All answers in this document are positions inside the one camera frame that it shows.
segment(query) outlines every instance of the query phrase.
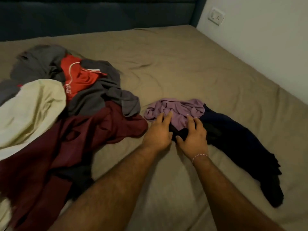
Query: dark gray garment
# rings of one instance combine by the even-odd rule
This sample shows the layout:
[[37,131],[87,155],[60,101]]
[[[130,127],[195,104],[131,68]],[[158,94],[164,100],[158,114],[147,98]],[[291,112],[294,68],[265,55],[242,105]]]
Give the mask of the dark gray garment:
[[84,59],[80,65],[85,69],[100,69],[107,77],[99,78],[92,87],[78,92],[67,105],[68,115],[94,115],[105,107],[107,100],[121,105],[125,117],[140,112],[139,98],[121,90],[120,74],[109,62]]
[[17,95],[20,91],[20,87],[17,86],[19,84],[18,81],[11,79],[0,81],[0,106]]
[[59,45],[37,45],[17,56],[10,77],[22,84],[41,78],[65,83],[61,60],[67,50]]

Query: beige bed sheet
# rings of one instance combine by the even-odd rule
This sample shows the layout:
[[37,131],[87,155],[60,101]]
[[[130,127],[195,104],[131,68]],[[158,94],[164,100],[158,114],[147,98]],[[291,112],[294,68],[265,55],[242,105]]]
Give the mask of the beige bed sheet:
[[[122,88],[140,98],[141,113],[163,97],[198,98],[249,128],[281,165],[285,195],[281,207],[272,208],[259,183],[223,152],[210,146],[210,158],[284,229],[307,230],[308,106],[194,27],[1,42],[1,77],[9,77],[17,54],[36,44],[59,44],[87,58],[109,61],[121,72]],[[93,178],[103,175],[141,141],[126,138],[103,147],[94,156]],[[177,153],[174,143],[148,175],[127,230],[216,230],[197,174],[191,162]]]

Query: upholstered headboard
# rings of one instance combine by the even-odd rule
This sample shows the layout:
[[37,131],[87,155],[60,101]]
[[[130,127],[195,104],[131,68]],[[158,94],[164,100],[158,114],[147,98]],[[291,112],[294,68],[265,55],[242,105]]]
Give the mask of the upholstered headboard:
[[0,0],[0,41],[196,26],[206,0]]

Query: purple shirt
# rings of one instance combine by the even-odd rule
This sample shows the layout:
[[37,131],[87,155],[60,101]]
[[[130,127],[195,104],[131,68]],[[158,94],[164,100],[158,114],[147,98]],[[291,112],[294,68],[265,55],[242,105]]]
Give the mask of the purple shirt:
[[171,124],[177,129],[181,130],[187,128],[187,115],[199,118],[204,114],[203,102],[198,99],[188,101],[179,101],[174,98],[163,98],[155,103],[149,105],[144,112],[144,118],[150,122],[154,121],[160,113],[167,115],[172,111],[173,116]]

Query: wall switch plate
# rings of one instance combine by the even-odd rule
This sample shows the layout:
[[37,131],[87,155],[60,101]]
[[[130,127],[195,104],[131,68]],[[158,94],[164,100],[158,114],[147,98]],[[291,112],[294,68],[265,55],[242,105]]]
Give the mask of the wall switch plate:
[[224,17],[225,13],[213,7],[212,10],[209,12],[208,19],[219,26],[222,23]]

